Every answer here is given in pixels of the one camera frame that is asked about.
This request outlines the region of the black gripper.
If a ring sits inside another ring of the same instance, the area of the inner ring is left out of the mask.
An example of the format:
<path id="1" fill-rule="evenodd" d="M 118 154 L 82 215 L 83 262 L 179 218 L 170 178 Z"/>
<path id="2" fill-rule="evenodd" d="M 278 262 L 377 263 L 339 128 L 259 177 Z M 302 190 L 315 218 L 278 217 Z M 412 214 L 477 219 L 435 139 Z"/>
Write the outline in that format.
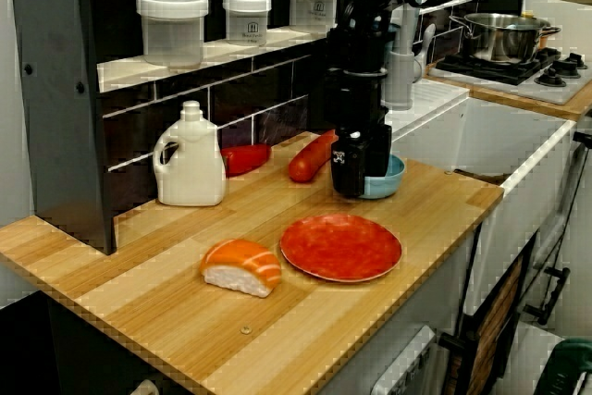
<path id="1" fill-rule="evenodd" d="M 387 108 L 382 90 L 387 71 L 357 73 L 330 68 L 325 76 L 325 119 L 335 124 L 338 139 L 331 144 L 331 176 L 335 191 L 345 196 L 364 194 L 365 162 L 367 176 L 384 177 L 388 170 L 391 126 L 386 125 Z M 369 129 L 371 141 L 360 131 Z"/>

